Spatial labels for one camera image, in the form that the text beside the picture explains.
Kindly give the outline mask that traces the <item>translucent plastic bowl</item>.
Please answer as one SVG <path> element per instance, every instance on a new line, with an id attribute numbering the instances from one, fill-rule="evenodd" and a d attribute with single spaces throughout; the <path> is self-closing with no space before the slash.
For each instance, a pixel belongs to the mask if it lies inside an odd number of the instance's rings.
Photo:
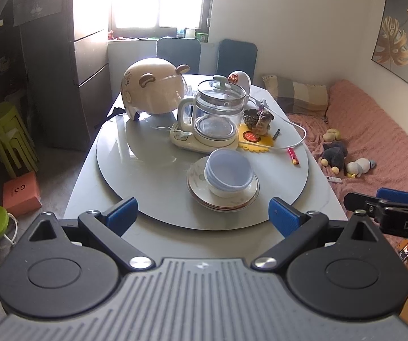
<path id="1" fill-rule="evenodd" d="M 224 186 L 221 183 L 217 182 L 214 178 L 208 177 L 207 175 L 204 175 L 204 177 L 209 191 L 215 196 L 224 199 L 241 196 L 243 194 L 253 195 L 258 189 L 258 181 L 256 178 L 254 178 L 252 182 L 247 187 L 245 187 L 245 189 L 240 189 Z"/>
<path id="2" fill-rule="evenodd" d="M 254 172 L 249 160 L 240 152 L 218 149 L 212 152 L 205 164 L 205 175 L 224 186 L 245 189 L 253 180 Z"/>

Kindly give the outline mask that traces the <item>white leaf plate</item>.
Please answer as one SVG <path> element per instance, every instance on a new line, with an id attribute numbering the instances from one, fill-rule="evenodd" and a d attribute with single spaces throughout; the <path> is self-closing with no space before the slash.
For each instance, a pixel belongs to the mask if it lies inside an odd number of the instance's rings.
<path id="1" fill-rule="evenodd" d="M 194 199 L 195 199 L 200 205 L 202 205 L 202 206 L 204 206 L 204 207 L 206 207 L 206 208 L 208 208 L 208 209 L 211 209 L 211 210 L 213 210 L 213 211 L 231 213 L 231 212 L 240 211 L 240 210 L 245 209 L 246 207 L 250 206 L 253 202 L 256 201 L 257 196 L 254 196 L 254 197 L 251 198 L 249 201 L 247 201 L 247 202 L 245 202 L 245 203 L 243 203 L 243 204 L 241 204 L 241 205 L 236 205 L 236 206 L 233 206 L 233 207 L 219 207 L 219 206 L 217 206 L 217 205 L 212 205 L 212 204 L 209 204 L 208 202 L 205 202 L 204 200 L 201 200 L 199 197 L 196 197 L 196 196 L 194 197 Z"/>
<path id="2" fill-rule="evenodd" d="M 220 197 L 211 192 L 210 184 L 205 180 L 204 170 L 208 157 L 193 163 L 187 172 L 187 184 L 191 195 L 203 206 L 216 211 L 232 212 L 251 205 L 259 195 L 259 179 L 252 182 L 243 192 L 234 197 Z"/>

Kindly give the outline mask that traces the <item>white flower plate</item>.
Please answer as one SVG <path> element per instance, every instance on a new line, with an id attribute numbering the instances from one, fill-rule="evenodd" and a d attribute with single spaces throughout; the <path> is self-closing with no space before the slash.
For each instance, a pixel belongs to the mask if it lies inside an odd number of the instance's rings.
<path id="1" fill-rule="evenodd" d="M 215 196 L 209 191 L 208 187 L 193 189 L 191 186 L 188 186 L 188 190 L 193 198 L 195 196 L 199 197 L 201 200 L 204 200 L 205 202 L 208 202 L 212 205 L 217 205 L 219 207 L 233 207 L 236 205 L 241 205 L 249 201 L 254 196 L 259 195 L 259 187 L 253 195 L 243 194 L 241 196 L 236 196 L 228 199 Z"/>

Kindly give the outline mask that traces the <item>smartphone on bed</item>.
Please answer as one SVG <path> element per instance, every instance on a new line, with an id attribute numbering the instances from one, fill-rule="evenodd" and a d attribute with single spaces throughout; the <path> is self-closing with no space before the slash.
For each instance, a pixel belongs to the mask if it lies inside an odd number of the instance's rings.
<path id="1" fill-rule="evenodd" d="M 408 260 L 408 249 L 407 245 L 405 245 L 401 250 L 399 251 L 399 256 L 403 262 L 406 262 Z"/>

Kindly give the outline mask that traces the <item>grey duck plush toy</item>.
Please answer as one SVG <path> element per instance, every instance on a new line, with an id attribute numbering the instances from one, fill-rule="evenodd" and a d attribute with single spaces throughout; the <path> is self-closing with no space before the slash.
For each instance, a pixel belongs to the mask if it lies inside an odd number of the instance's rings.
<path id="1" fill-rule="evenodd" d="M 376 167 L 376 162 L 372 159 L 359 158 L 354 162 L 347 163 L 346 176 L 350 178 L 359 178 Z"/>

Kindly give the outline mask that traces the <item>pink bed blanket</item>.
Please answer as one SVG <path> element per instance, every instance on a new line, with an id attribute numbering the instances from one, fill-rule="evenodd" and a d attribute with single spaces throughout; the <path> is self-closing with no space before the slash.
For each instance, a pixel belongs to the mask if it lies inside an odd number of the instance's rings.
<path id="1" fill-rule="evenodd" d="M 352 82 L 342 80 L 330 88 L 325 119 L 301 114 L 288 117 L 307 130 L 306 144 L 315 160 L 323 152 L 323 134 L 335 128 L 347 147 L 347 162 L 359 158 L 376 162 L 376 167 L 360 178 L 340 175 L 342 182 L 330 185 L 340 202 L 348 192 L 370 196 L 379 188 L 408 192 L 408 135 Z"/>

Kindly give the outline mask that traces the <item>dark monkey plush toy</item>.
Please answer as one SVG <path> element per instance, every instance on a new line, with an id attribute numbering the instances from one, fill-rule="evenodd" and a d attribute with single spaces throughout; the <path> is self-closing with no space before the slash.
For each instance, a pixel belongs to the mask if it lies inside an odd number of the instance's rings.
<path id="1" fill-rule="evenodd" d="M 345 146 L 340 132 L 335 128 L 328 129 L 323 135 L 323 153 L 320 157 L 322 166 L 330 167 L 336 176 L 344 169 L 347 147 Z"/>

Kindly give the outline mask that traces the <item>red lighter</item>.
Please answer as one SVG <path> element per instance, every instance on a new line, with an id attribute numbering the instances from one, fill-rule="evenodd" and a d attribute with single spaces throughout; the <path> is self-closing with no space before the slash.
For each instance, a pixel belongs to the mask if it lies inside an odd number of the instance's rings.
<path id="1" fill-rule="evenodd" d="M 287 152 L 288 152 L 288 154 L 290 156 L 291 162 L 294 165 L 299 165 L 299 159 L 297 158 L 296 152 L 294 151 L 294 149 L 293 148 L 288 148 Z"/>

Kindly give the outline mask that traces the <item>grey round turntable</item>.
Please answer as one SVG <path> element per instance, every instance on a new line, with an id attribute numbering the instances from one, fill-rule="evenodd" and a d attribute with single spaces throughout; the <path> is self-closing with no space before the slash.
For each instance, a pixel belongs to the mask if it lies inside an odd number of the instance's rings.
<path id="1" fill-rule="evenodd" d="M 169 139 L 175 115 L 142 114 L 137 122 L 118 115 L 98 133 L 96 155 L 101 174 L 119 197 L 136 198 L 141 213 L 186 229 L 242 229 L 267 221 L 273 197 L 293 204 L 304 191 L 310 169 L 304 145 L 295 149 L 299 165 L 291 162 L 285 150 L 256 153 L 241 149 L 259 180 L 257 197 L 234 213 L 206 208 L 190 193 L 187 183 L 187 172 L 201 154 L 180 149 Z"/>

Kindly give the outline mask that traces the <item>brown dog figurine planter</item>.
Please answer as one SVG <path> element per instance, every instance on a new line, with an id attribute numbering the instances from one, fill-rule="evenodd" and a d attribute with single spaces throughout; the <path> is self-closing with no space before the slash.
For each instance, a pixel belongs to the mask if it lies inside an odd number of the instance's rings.
<path id="1" fill-rule="evenodd" d="M 268 110 L 247 109 L 243 112 L 246 127 L 256 136 L 265 136 L 270 130 L 274 115 Z"/>

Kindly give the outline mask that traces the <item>plaid pillow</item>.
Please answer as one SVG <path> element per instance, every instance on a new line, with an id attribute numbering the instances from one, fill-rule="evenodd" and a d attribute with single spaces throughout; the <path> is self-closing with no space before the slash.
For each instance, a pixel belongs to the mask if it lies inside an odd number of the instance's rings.
<path id="1" fill-rule="evenodd" d="M 276 75 L 263 76 L 265 89 L 285 113 L 325 118 L 329 106 L 326 86 L 294 82 Z"/>

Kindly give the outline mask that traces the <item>stacked green plastic stools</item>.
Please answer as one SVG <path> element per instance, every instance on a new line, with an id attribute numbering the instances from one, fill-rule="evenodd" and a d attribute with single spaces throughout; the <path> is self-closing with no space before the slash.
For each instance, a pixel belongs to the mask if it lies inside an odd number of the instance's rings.
<path id="1" fill-rule="evenodd" d="M 12 179 L 17 175 L 14 168 L 38 171 L 38 156 L 34 142 L 15 105 L 0 103 L 0 161 Z"/>

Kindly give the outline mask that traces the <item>glass electric kettle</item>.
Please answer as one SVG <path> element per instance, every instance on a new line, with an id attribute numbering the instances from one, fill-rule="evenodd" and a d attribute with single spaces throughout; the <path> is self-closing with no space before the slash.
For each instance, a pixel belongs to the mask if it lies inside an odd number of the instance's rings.
<path id="1" fill-rule="evenodd" d="M 196 94 L 181 100 L 178 129 L 207 146 L 225 147 L 236 140 L 248 95 L 225 76 L 200 82 Z"/>

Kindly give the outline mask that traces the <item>beige bear-ear helmet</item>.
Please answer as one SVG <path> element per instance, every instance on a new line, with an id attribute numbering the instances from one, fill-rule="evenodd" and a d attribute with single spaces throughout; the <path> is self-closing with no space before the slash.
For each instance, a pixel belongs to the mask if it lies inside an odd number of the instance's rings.
<path id="1" fill-rule="evenodd" d="M 141 113 L 161 115 L 177 109 L 187 94 L 183 77 L 187 64 L 174 66 L 158 58 L 142 59 L 126 69 L 120 87 L 128 117 L 136 121 Z"/>

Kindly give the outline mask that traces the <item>white red round gadget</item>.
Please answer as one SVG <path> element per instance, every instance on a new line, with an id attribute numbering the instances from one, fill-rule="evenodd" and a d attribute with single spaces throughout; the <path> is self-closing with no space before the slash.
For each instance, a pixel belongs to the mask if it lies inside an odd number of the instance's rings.
<path id="1" fill-rule="evenodd" d="M 228 81 L 242 87 L 245 90 L 247 96 L 250 95 L 251 92 L 251 78 L 249 75 L 243 71 L 237 70 L 231 72 L 228 77 Z"/>

